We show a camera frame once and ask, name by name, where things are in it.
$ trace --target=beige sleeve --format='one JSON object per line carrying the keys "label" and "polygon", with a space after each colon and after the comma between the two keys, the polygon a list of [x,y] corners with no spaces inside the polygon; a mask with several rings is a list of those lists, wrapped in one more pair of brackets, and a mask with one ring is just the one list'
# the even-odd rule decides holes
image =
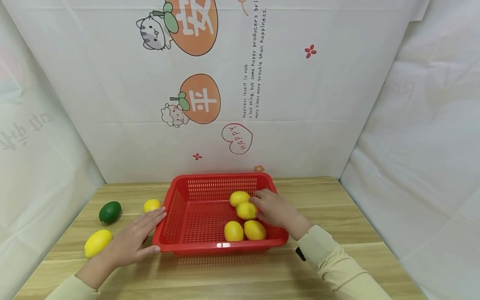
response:
{"label": "beige sleeve", "polygon": [[372,276],[319,226],[313,226],[298,244],[307,262],[337,299],[391,300]]}
{"label": "beige sleeve", "polygon": [[75,276],[67,278],[45,300],[96,300],[100,293]]}

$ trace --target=basket rim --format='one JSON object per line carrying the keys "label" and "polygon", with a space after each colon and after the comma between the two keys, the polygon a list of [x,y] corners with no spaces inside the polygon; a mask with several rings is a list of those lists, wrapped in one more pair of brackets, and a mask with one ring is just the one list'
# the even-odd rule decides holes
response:
{"label": "basket rim", "polygon": [[[206,178],[220,178],[220,177],[265,177],[268,181],[268,185],[272,192],[277,193],[276,187],[273,183],[273,179],[267,173],[218,173],[218,174],[186,174],[186,175],[179,175],[175,177],[170,187],[168,188],[167,194],[164,199],[164,207],[165,210],[168,211],[170,206],[170,199],[173,197],[174,189],[176,183],[179,180],[183,179],[192,179],[192,180],[201,180]],[[164,222],[160,222],[155,229],[155,233],[153,236],[153,245],[160,246],[161,252],[187,252],[187,251],[207,251],[213,249],[242,249],[242,248],[270,248],[276,246],[285,245],[288,241],[289,234],[284,228],[279,228],[281,231],[281,237],[277,239],[268,239],[268,240],[242,240],[242,241],[235,241],[235,242],[204,242],[204,243],[176,243],[176,244],[162,244],[159,242],[159,238],[161,233],[163,232],[165,227]]]}

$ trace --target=finger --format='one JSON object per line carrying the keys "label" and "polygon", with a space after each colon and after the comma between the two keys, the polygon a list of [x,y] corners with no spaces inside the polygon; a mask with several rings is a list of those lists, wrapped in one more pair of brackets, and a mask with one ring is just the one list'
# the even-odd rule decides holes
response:
{"label": "finger", "polygon": [[255,196],[257,196],[258,198],[262,199],[264,197],[266,197],[268,194],[265,193],[264,191],[256,191],[253,193]]}
{"label": "finger", "polygon": [[152,230],[155,229],[158,223],[160,223],[166,216],[167,216],[167,213],[163,212],[160,215],[153,218],[150,222],[145,224],[144,231],[148,233],[152,232]]}
{"label": "finger", "polygon": [[148,215],[148,213],[149,212],[146,212],[146,213],[143,213],[143,214],[139,215],[135,220],[132,221],[132,223],[138,223],[141,219],[146,217]]}
{"label": "finger", "polygon": [[259,207],[262,203],[262,200],[258,197],[251,197],[248,202],[250,202],[251,204],[255,205],[256,207]]}
{"label": "finger", "polygon": [[263,189],[262,191],[263,191],[265,194],[267,194],[267,195],[275,195],[275,193],[272,192],[272,191],[269,190],[269,189]]}
{"label": "finger", "polygon": [[257,218],[259,218],[261,221],[264,221],[265,223],[268,224],[267,218],[265,217],[265,215],[262,212],[257,212]]}
{"label": "finger", "polygon": [[139,262],[141,260],[144,260],[148,256],[152,256],[152,255],[158,254],[158,253],[160,253],[160,247],[158,247],[156,245],[140,249],[137,252],[137,255],[136,255],[137,256],[137,262]]}
{"label": "finger", "polygon": [[152,221],[153,219],[155,219],[156,217],[158,217],[159,215],[161,215],[164,212],[165,212],[165,207],[161,207],[159,209],[152,210],[151,212],[148,212],[147,215],[144,218],[140,219],[137,222],[138,227],[140,227],[140,228],[145,227],[145,225],[147,225],[150,221]]}

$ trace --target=heart sticker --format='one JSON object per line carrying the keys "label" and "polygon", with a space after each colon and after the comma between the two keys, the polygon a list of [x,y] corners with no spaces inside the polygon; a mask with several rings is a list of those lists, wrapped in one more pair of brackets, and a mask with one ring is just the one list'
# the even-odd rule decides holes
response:
{"label": "heart sticker", "polygon": [[242,155],[250,149],[253,133],[241,124],[231,123],[223,128],[222,138],[230,143],[231,153]]}

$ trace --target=wooden table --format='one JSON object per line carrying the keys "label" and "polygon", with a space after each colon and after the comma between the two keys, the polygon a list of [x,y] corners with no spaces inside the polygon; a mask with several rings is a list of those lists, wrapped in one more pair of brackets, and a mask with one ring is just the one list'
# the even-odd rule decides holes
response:
{"label": "wooden table", "polygon": [[[330,232],[393,299],[424,299],[336,179],[280,179],[275,184],[300,212]],[[141,214],[146,200],[163,199],[168,187],[169,183],[142,183],[107,184],[98,189],[14,299],[44,299],[80,269],[86,262],[85,241],[103,227],[98,221],[103,204],[113,200],[122,204],[122,217],[108,227],[115,234]],[[100,300],[334,299],[317,274],[295,254],[296,247],[290,239],[284,247],[259,254],[159,255],[117,270],[100,289]]]}

